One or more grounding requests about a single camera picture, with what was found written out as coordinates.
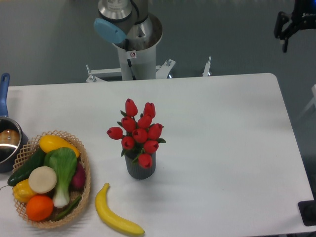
yellow squash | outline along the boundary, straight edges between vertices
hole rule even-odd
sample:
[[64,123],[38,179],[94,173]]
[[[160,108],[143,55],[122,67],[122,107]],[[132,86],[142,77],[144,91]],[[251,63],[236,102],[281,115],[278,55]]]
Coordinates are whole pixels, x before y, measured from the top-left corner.
[[107,191],[110,184],[106,183],[95,197],[95,208],[101,220],[112,229],[127,235],[140,236],[145,231],[134,222],[126,220],[114,212],[107,205]]
[[42,136],[39,140],[39,146],[45,153],[49,153],[50,151],[56,150],[61,147],[68,147],[74,150],[77,158],[80,155],[79,150],[75,146],[73,146],[72,144],[70,144],[65,139],[59,136],[54,136],[54,135]]
[[12,190],[15,199],[17,199],[19,202],[28,202],[33,196],[37,194],[30,188],[29,179],[17,183],[17,185],[15,185]]

red tulip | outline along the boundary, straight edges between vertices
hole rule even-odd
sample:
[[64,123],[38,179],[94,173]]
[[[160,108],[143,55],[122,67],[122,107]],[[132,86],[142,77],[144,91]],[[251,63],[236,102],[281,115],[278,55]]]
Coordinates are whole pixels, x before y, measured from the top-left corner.
[[136,129],[136,121],[131,117],[124,117],[121,120],[123,128],[127,132],[132,132]]
[[151,140],[157,140],[162,132],[162,125],[160,123],[155,123],[148,130],[148,138]]
[[155,105],[153,103],[147,102],[145,104],[144,115],[151,115],[152,118],[156,116]]
[[127,116],[133,117],[137,115],[138,110],[133,100],[127,99],[125,102],[125,111]]
[[133,138],[138,143],[144,143],[147,141],[148,135],[145,129],[138,128],[133,131]]
[[148,154],[152,154],[157,151],[159,144],[157,141],[148,140],[144,144],[145,152]]
[[120,127],[111,127],[107,134],[110,138],[114,140],[121,139],[123,137],[123,130]]
[[133,149],[133,147],[135,145],[134,139],[132,137],[130,137],[130,136],[123,137],[121,143],[122,143],[123,148],[126,149],[126,150]]
[[153,165],[153,159],[150,154],[141,154],[138,158],[138,163],[141,167],[148,169]]
[[137,125],[139,128],[146,129],[150,126],[152,121],[153,119],[151,115],[144,115],[138,120]]

white round vegetable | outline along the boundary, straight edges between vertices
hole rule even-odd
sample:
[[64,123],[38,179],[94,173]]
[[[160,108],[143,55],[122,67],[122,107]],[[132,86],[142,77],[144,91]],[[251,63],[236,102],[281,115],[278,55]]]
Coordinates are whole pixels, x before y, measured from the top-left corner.
[[48,193],[56,186],[56,183],[56,173],[48,166],[36,168],[29,177],[30,188],[38,194]]

white table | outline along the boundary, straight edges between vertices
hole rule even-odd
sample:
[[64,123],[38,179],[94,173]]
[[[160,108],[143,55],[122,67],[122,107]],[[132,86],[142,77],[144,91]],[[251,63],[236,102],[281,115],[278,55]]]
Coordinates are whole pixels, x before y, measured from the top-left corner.
[[[148,179],[129,176],[117,126],[125,101],[153,102],[167,141]],[[313,195],[277,79],[272,74],[10,87],[9,117],[31,137],[63,130],[89,155],[92,190],[79,218],[38,230],[15,212],[11,189],[0,191],[3,236],[112,236],[94,197],[109,182],[109,207],[148,237],[247,237],[316,230],[297,203]],[[0,174],[0,186],[9,173]]]

orange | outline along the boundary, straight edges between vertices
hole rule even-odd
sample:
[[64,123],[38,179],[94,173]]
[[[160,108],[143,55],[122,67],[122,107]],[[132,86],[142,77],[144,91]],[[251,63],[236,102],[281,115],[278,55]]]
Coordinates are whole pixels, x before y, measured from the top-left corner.
[[26,204],[26,214],[31,221],[46,219],[51,215],[53,209],[53,200],[45,195],[35,195]]

